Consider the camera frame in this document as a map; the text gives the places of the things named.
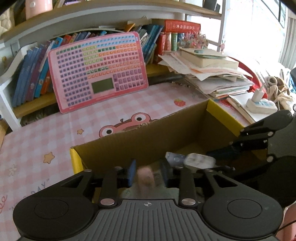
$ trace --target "cartoon frog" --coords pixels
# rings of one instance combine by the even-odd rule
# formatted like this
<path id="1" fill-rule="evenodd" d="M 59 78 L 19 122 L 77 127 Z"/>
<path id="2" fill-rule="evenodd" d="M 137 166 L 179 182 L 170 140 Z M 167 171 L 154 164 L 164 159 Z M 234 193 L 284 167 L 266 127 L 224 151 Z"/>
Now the cartoon frog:
<path id="1" fill-rule="evenodd" d="M 150 116 L 146 113 L 136 113 L 132 115 L 132 117 L 128 120 L 123 121 L 123 119 L 120 120 L 120 123 L 114 125 L 114 126 L 104 126 L 99 131 L 99 137 L 104 137 L 122 130 L 129 130 L 133 129 L 134 126 L 141 125 L 143 123 L 151 122 Z"/>

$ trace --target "cartoon eye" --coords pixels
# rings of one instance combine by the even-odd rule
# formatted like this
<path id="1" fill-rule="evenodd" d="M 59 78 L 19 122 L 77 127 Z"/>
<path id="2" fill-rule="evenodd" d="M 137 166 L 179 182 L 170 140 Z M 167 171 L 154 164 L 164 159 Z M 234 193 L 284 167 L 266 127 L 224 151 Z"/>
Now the cartoon eye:
<path id="1" fill-rule="evenodd" d="M 142 122 L 145 121 L 147 119 L 147 116 L 145 116 L 144 114 L 136 114 L 134 116 L 134 119 L 138 122 Z"/>
<path id="2" fill-rule="evenodd" d="M 115 127 L 114 126 L 104 126 L 100 132 L 99 132 L 99 136 L 100 137 L 104 137 L 110 134 L 115 133 Z"/>

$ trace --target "curtain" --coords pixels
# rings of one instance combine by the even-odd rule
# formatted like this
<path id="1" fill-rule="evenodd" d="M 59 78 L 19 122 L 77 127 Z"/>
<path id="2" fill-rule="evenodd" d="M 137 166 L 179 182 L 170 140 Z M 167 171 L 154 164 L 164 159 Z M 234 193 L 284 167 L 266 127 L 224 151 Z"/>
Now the curtain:
<path id="1" fill-rule="evenodd" d="M 283 54 L 280 63 L 286 68 L 293 69 L 296 63 L 296 19 L 288 18 Z"/>

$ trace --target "black wire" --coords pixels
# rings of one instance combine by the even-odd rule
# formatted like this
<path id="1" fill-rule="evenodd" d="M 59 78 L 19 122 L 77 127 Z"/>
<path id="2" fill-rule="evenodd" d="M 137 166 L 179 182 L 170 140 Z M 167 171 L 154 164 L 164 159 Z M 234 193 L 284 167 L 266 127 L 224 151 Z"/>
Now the black wire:
<path id="1" fill-rule="evenodd" d="M 296 223 L 296 219 L 295 219 L 294 221 L 292 221 L 292 222 L 289 222 L 288 224 L 286 224 L 286 225 L 282 226 L 282 227 L 281 227 L 281 228 L 278 230 L 278 232 L 279 232 L 279 231 L 281 231 L 282 229 L 284 229 L 284 228 L 288 227 L 289 225 L 291 225 L 291 224 L 293 224 L 293 223 Z"/>

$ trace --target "white power adapter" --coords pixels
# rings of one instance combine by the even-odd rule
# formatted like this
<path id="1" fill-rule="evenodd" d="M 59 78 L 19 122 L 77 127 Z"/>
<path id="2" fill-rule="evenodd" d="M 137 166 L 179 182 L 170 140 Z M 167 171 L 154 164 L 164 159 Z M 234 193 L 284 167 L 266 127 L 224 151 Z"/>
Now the white power adapter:
<path id="1" fill-rule="evenodd" d="M 248 99 L 246 109 L 254 114 L 271 115 L 277 112 L 276 104 L 267 99 L 262 99 L 264 92 L 261 89 L 256 89 L 253 97 Z"/>

